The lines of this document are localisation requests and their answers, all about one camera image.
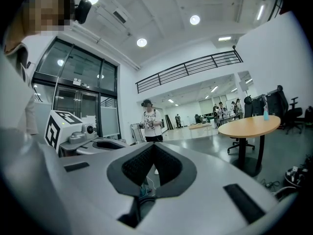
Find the black high-back office chair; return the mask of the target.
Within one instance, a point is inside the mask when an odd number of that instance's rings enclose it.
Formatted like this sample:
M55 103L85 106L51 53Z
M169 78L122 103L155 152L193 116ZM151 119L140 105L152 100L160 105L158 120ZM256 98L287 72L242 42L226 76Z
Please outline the black high-back office chair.
M288 111L288 102L283 92L283 87L278 85L277 89L267 93L265 98L268 114L279 117L280 125L283 126L285 124L285 114Z

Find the black swivel chair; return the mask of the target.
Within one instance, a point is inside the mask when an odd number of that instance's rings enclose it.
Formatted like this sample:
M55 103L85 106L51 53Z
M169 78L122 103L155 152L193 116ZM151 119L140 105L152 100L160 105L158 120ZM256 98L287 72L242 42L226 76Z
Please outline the black swivel chair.
M241 145L243 144L241 139L234 138L234 137L231 137L231 138L235 139L235 141L232 143L232 146L227 149L228 155L230 154L231 149L236 148L236 147L241 147ZM251 147L252 150L255 150L255 145L249 144L247 140L245 140L245 147Z

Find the person's grey shirt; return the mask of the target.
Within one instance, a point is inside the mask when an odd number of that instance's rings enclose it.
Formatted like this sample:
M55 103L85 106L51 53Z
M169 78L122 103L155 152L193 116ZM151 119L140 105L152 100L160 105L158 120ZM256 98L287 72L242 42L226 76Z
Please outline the person's grey shirt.
M27 59L28 49L23 43L8 52L0 51L0 127L24 133L25 108L34 95L26 73Z

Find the grey folded hand cart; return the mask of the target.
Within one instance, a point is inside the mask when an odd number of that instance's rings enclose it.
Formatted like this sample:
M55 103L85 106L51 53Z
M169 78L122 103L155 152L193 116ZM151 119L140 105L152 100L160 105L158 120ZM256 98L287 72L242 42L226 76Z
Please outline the grey folded hand cart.
M134 123L130 125L132 131L132 137L135 143L143 143L145 142L145 138L143 132L141 130L141 125L139 123Z

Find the person's left forearm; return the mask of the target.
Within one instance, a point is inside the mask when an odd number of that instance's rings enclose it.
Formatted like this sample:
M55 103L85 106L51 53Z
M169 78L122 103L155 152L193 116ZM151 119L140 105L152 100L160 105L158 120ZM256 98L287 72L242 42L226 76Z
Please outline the person's left forearm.
M35 96L32 95L25 108L25 127L26 132L30 135L37 135L38 128L35 118Z

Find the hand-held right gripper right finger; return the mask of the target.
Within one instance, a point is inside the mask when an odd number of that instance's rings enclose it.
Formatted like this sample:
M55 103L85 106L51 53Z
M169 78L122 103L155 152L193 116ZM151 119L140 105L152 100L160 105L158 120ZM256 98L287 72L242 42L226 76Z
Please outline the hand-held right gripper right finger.
M145 235L225 235L248 226L224 186L238 184L264 211L277 204L273 195L232 164L197 151L159 143L190 159L197 168L193 184L180 196L156 200L136 231Z

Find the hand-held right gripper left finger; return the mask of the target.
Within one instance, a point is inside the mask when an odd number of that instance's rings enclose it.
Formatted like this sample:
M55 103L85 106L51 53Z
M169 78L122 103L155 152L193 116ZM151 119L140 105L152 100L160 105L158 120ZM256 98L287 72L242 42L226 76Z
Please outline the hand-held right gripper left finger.
M60 159L50 146L39 145L37 222L48 231L155 231L156 209L141 220L136 198L118 193L107 177L111 162L149 147Z

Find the black folding board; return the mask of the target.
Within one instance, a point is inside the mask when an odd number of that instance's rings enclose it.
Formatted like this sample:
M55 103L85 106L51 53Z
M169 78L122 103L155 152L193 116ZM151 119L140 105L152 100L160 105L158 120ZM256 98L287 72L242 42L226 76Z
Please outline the black folding board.
M169 130L174 130L175 129L175 125L172 123L170 117L168 115L165 115L165 119L166 119L166 123L168 126Z

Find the open black oval case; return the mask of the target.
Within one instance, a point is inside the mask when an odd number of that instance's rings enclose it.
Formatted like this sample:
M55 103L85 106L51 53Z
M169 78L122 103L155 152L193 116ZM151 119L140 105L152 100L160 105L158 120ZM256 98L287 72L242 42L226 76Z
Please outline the open black oval case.
M308 170L306 168L293 166L285 172L285 180L295 188L301 188L306 182Z

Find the round wooden table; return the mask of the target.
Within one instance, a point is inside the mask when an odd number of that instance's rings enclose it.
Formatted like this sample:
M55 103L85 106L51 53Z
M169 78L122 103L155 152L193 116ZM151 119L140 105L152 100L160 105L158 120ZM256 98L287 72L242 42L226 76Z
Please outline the round wooden table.
M255 177L262 169L265 135L275 131L279 125L280 118L277 116L269 116L267 121L263 116L256 116L228 122L221 125L218 131L227 137L241 139L243 144L239 147L238 159L232 164L247 175ZM258 159L246 157L245 140L255 137L260 138Z

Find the rectangular light wood table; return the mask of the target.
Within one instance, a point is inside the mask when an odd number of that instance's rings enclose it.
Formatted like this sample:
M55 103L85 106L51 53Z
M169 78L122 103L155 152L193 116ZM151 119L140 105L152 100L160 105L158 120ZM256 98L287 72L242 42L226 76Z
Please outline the rectangular light wood table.
M200 130L200 129L211 130L212 125L210 123L197 123L190 125L188 128L189 130Z

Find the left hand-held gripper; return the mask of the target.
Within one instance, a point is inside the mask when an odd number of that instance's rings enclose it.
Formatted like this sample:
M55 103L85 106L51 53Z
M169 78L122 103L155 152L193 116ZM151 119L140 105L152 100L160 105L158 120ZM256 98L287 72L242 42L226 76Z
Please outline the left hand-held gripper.
M91 155L125 148L120 140L98 138L91 123L87 123L70 112L51 110L46 123L44 140L53 147L59 157L66 151L79 155Z

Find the black metal railing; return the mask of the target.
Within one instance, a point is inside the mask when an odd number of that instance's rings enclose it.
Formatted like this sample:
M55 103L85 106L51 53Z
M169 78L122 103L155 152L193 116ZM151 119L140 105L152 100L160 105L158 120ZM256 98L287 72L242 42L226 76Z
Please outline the black metal railing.
M242 62L241 56L235 49L206 55L169 67L136 82L137 92L140 94L193 74Z

